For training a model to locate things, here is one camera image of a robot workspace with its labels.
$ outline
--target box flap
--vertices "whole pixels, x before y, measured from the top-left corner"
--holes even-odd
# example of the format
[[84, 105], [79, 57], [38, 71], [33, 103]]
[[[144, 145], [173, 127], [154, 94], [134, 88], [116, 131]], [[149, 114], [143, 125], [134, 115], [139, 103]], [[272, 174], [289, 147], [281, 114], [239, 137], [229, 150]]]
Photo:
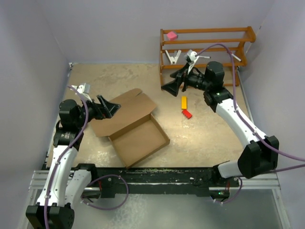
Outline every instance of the box flap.
[[140, 89], [133, 89], [111, 100], [120, 104], [121, 108], [111, 119], [93, 119], [90, 122], [95, 135], [110, 136], [152, 112], [157, 105], [141, 92]]

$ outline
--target yellow block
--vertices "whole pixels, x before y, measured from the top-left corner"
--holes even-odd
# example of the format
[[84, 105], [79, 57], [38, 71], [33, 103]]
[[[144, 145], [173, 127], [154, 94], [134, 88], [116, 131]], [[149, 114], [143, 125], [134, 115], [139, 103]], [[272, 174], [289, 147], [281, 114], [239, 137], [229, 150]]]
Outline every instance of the yellow block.
[[181, 97], [181, 109], [187, 109], [186, 96]]

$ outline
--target table surface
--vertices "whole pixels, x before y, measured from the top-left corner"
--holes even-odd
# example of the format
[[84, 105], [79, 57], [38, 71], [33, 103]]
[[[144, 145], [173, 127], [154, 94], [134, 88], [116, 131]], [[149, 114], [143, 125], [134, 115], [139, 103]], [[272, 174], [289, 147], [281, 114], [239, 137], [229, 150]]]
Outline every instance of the table surface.
[[[166, 82], [172, 80], [170, 73], [163, 72]], [[231, 78], [231, 72], [226, 69], [225, 82], [230, 82]], [[140, 88], [156, 102], [157, 108], [152, 114], [171, 142], [135, 167], [211, 167], [237, 159], [242, 153], [242, 146], [227, 123], [205, 104], [203, 91], [190, 88], [174, 97], [160, 89], [157, 64], [75, 64], [69, 85], [81, 83], [91, 85], [91, 98], [101, 94], [111, 100], [130, 89]], [[181, 114], [181, 96], [187, 96], [188, 111], [193, 115], [191, 119]], [[64, 97], [68, 98], [81, 104], [70, 90]], [[236, 99], [247, 114], [240, 87], [237, 87]], [[78, 163], [94, 163], [97, 167], [123, 166], [108, 138], [97, 138], [90, 125], [84, 131], [73, 166]]]
[[[124, 199], [98, 199], [94, 204], [113, 207]], [[221, 206], [195, 195], [129, 195], [114, 211], [100, 211], [77, 203], [72, 229], [282, 229], [271, 190], [242, 190]]]

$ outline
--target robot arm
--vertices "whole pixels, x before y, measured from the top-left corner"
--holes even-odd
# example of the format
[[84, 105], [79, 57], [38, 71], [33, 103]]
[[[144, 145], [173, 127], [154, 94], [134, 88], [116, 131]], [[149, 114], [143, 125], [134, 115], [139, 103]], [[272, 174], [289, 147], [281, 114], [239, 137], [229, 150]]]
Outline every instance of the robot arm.
[[[94, 118], [98, 120], [112, 118], [121, 106], [106, 101], [101, 95], [97, 96], [100, 104], [95, 103], [88, 95], [89, 88], [88, 84], [81, 84], [78, 87], [74, 86], [74, 89], [86, 101], [88, 122]], [[49, 199], [47, 212], [50, 227], [71, 228], [74, 221], [74, 204], [80, 198], [85, 187], [96, 178], [96, 171], [93, 169], [95, 168], [94, 165], [80, 165], [67, 185], [73, 161], [80, 148], [83, 133], [73, 146], [67, 150], [60, 162], [58, 162], [58, 159], [80, 133], [85, 123], [86, 112], [84, 105], [81, 107], [72, 99], [63, 101], [59, 108], [60, 121], [56, 124], [50, 171], [44, 188], [36, 201], [36, 205], [28, 206], [26, 210], [26, 216], [34, 228], [44, 228], [43, 208], [46, 198]], [[49, 188], [50, 193], [47, 195], [49, 184], [51, 185]]]
[[[252, 178], [264, 172], [273, 170], [277, 166], [278, 154], [267, 148], [252, 130], [240, 119], [234, 108], [232, 94], [224, 87], [224, 70], [219, 62], [209, 62], [205, 73], [201, 73], [193, 66], [193, 59], [188, 52], [186, 65], [172, 73], [172, 82], [163, 85], [161, 88], [170, 94], [177, 96], [179, 88], [183, 83], [184, 92], [188, 86], [203, 90], [204, 100], [211, 109], [217, 113], [231, 127], [243, 145], [243, 152], [236, 161], [228, 161], [215, 165], [214, 179], [244, 176]], [[256, 133], [269, 145], [278, 149], [279, 142], [276, 137], [268, 137], [259, 130], [250, 119], [236, 107], [240, 115], [249, 123]]]

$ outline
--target white clamp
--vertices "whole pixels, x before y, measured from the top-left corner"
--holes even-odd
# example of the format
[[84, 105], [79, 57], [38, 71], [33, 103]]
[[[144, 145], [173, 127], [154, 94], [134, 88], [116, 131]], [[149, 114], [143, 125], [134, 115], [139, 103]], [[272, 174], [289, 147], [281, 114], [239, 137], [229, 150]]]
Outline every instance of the white clamp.
[[166, 53], [166, 56], [167, 56], [169, 62], [171, 62], [171, 64], [177, 64], [178, 58], [181, 54], [181, 50], [175, 51], [174, 52], [175, 56], [170, 56], [167, 50], [165, 50], [165, 53]]
[[85, 100], [89, 100], [90, 102], [92, 102], [92, 99], [89, 96], [90, 84], [82, 83], [79, 86], [72, 85], [72, 87], [74, 87], [77, 92], [83, 96]]
[[187, 54], [184, 57], [186, 59], [187, 59], [187, 57], [189, 57], [191, 62], [192, 62], [192, 64], [190, 64], [190, 66], [189, 66], [187, 74], [189, 74], [191, 72], [192, 68], [195, 66], [197, 60], [200, 57], [205, 58], [205, 59], [210, 59], [211, 58], [210, 56], [197, 56], [197, 53], [195, 51], [191, 50], [191, 49], [187, 52]]

